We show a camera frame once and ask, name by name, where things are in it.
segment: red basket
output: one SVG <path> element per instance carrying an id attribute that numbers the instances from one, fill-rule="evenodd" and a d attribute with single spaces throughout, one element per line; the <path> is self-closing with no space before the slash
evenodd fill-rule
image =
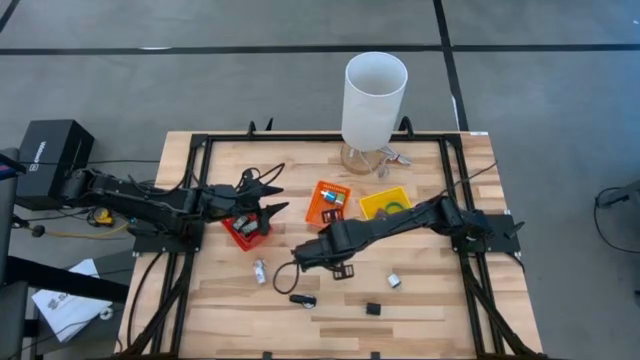
<path id="1" fill-rule="evenodd" d="M 256 214 L 249 215 L 249 221 L 253 221 L 257 218 L 258 217 L 256 216 Z M 234 218 L 228 218 L 228 219 L 222 220 L 222 225 L 225 227 L 225 229 L 227 229 L 227 232 L 231 234 L 231 237 L 233 238 L 233 240 L 236 241 L 236 244 L 238 244 L 238 246 L 240 246 L 240 248 L 243 251 L 249 251 L 253 249 L 254 247 L 258 246 L 261 242 L 263 242 L 268 236 L 268 235 L 260 235 L 259 231 L 254 231 L 253 233 L 251 233 L 251 235 L 244 236 L 244 234 L 235 231 L 235 229 L 233 228 L 234 221 L 235 221 Z"/>
<path id="2" fill-rule="evenodd" d="M 321 191 L 333 191 L 344 194 L 344 205 L 339 207 L 335 204 L 329 203 L 322 197 L 322 194 L 320 193 Z M 328 224 L 322 221 L 322 212 L 330 209 L 342 209 L 342 213 L 346 215 L 347 204 L 349 204 L 350 197 L 351 189 L 322 180 L 318 181 L 318 185 L 316 185 L 316 189 L 313 191 L 313 196 L 311 197 L 307 216 L 304 218 L 305 221 L 311 225 L 319 227 L 327 226 Z"/>

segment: wooden tabletop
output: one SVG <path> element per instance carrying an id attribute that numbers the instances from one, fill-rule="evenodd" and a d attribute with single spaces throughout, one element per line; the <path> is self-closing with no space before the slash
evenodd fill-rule
<path id="1" fill-rule="evenodd" d="M 157 186 L 172 187 L 180 180 L 191 135 L 167 135 Z M 495 161 L 489 136 L 461 133 L 461 137 L 470 175 Z M 348 262 L 356 272 L 352 279 L 334 281 L 332 274 L 321 268 L 301 274 L 294 293 L 315 296 L 318 304 L 313 309 L 292 304 L 287 296 L 273 290 L 273 273 L 292 259 L 290 249 L 316 237 L 318 229 L 309 227 L 304 218 L 318 180 L 352 189 L 346 211 L 350 218 L 363 218 L 358 204 L 361 197 L 403 186 L 415 204 L 445 186 L 436 143 L 392 143 L 395 150 L 411 157 L 413 164 L 394 164 L 383 179 L 346 171 L 340 163 L 341 146 L 337 142 L 214 143 L 210 184 L 236 184 L 248 167 L 264 172 L 285 162 L 282 175 L 273 183 L 284 192 L 264 198 L 262 204 L 290 204 L 272 219 L 270 237 L 249 252 L 243 252 L 220 224 L 207 225 L 202 250 L 195 257 L 180 357 L 258 358 L 263 351 L 289 358 L 368 358 L 372 351 L 379 351 L 383 358 L 475 355 L 458 257 L 448 237 L 427 229 L 396 235 L 358 253 Z M 455 159 L 453 149 L 450 154 Z M 452 168 L 457 176 L 455 161 Z M 474 178 L 471 185 L 477 208 L 488 213 L 507 209 L 497 168 Z M 120 328 L 123 342 L 133 294 L 153 257 L 146 254 L 137 259 Z M 156 263 L 141 291 L 133 320 L 134 337 L 158 306 L 166 258 L 163 255 Z M 258 258 L 266 263 L 269 283 L 264 286 L 256 282 L 253 271 Z M 487 254 L 487 260 L 498 309 L 525 344 L 542 351 L 522 269 L 503 254 Z M 387 283 L 391 273 L 402 280 L 399 288 L 391 289 Z M 283 270 L 278 278 L 280 286 L 286 288 L 293 274 L 293 267 Z M 367 302 L 381 304 L 382 315 L 366 315 Z M 478 307 L 490 351 L 488 321 Z M 174 310 L 167 317 L 164 350 L 169 347 Z"/>

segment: yellow tray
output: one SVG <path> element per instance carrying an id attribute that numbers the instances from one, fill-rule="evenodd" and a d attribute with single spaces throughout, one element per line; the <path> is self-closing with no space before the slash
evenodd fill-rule
<path id="1" fill-rule="evenodd" d="M 379 209 L 385 210 L 385 208 L 392 202 L 402 205 L 405 209 L 409 209 L 411 207 L 411 202 L 409 201 L 409 197 L 404 191 L 404 188 L 402 186 L 398 186 L 393 189 L 385 190 L 381 193 L 363 197 L 360 199 L 360 208 L 362 208 L 364 217 L 369 220 L 376 216 L 376 212 L 378 212 Z M 397 206 L 394 206 L 389 209 L 388 212 L 393 214 L 398 211 L 400 211 L 400 209 Z"/>

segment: white lampshade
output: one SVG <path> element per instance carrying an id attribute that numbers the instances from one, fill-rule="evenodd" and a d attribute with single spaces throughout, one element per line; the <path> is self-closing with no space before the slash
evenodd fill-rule
<path id="1" fill-rule="evenodd" d="M 389 142 L 407 84 L 407 68 L 393 55 L 360 54 L 347 64 L 342 108 L 342 138 L 360 151 Z"/>

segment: concrete floor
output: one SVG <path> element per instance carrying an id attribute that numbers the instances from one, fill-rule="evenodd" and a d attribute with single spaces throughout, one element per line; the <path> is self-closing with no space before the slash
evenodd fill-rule
<path id="1" fill-rule="evenodd" d="M 0 0 L 0 11 L 8 3 Z M 640 42 L 633 0 L 444 6 L 454 45 Z M 0 48 L 439 41 L 425 0 L 22 0 L 0 33 Z M 238 130 L 270 117 L 276 129 L 339 129 L 352 55 L 0 56 L 0 144 L 18 146 L 30 120 L 55 118 L 74 118 L 96 136 L 93 159 L 159 158 L 169 130 Z M 442 54 L 396 55 L 410 74 L 401 113 L 416 129 L 456 129 Z M 523 256 L 546 353 L 637 358 L 640 255 L 599 240 L 592 206 L 600 189 L 640 178 L 640 53 L 456 53 L 455 60 L 469 127 L 490 132 L 508 204 L 527 222 Z M 102 169 L 149 179 L 156 167 Z M 623 204 L 600 213 L 604 232 L 640 249 L 638 212 Z M 73 219 L 49 226 L 86 230 Z M 11 254 L 67 266 L 130 246 L 15 232 Z M 111 349 L 105 339 L 50 358 Z"/>

